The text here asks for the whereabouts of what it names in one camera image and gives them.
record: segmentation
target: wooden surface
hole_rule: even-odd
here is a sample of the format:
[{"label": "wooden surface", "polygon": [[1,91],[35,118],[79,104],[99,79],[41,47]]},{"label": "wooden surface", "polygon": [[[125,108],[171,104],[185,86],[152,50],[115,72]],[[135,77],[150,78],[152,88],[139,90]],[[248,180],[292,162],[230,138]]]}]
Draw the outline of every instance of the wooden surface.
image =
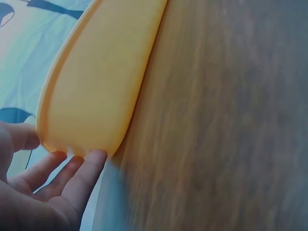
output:
[{"label": "wooden surface", "polygon": [[308,1],[169,0],[117,154],[135,230],[308,230],[307,43]]}]

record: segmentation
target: finger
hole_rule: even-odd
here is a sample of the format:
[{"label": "finger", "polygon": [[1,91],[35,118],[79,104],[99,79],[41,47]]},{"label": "finger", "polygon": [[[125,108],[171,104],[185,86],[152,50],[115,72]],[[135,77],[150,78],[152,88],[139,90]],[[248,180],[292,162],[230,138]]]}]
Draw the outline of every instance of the finger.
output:
[{"label": "finger", "polygon": [[39,146],[39,139],[35,133],[35,127],[30,124],[1,123],[10,133],[13,141],[13,150],[32,150]]},{"label": "finger", "polygon": [[48,154],[31,168],[9,179],[9,184],[19,191],[25,190],[25,187],[27,187],[28,191],[33,192],[46,182],[52,171],[66,158],[67,155],[62,152]]},{"label": "finger", "polygon": [[106,153],[98,150],[86,156],[81,167],[64,187],[61,197],[52,198],[50,205],[68,220],[73,216],[82,217],[106,158]]},{"label": "finger", "polygon": [[52,197],[60,196],[67,182],[77,172],[79,167],[84,162],[84,159],[79,156],[74,156],[61,169],[57,176],[46,186],[41,188],[35,195],[41,201],[49,201]]}]

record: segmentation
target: bed sheet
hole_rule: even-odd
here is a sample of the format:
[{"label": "bed sheet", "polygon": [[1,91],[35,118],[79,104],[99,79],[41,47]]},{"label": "bed sheet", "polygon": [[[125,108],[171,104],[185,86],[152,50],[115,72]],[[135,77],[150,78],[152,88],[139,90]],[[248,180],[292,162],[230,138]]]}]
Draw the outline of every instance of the bed sheet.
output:
[{"label": "bed sheet", "polygon": [[[90,0],[0,0],[0,120],[35,123],[45,76],[89,4]],[[16,153],[8,175],[31,167],[46,154],[42,147]],[[86,208],[82,231],[92,228],[101,180],[102,176]]]}]

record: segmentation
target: yellow container lid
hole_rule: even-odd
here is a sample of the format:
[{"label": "yellow container lid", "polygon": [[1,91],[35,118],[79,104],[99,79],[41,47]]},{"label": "yellow container lid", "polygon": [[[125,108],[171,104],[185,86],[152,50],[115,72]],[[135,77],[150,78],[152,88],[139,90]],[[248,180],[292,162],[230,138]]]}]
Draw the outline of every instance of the yellow container lid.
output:
[{"label": "yellow container lid", "polygon": [[59,51],[36,129],[49,152],[113,155],[130,123],[167,0],[96,0]]}]

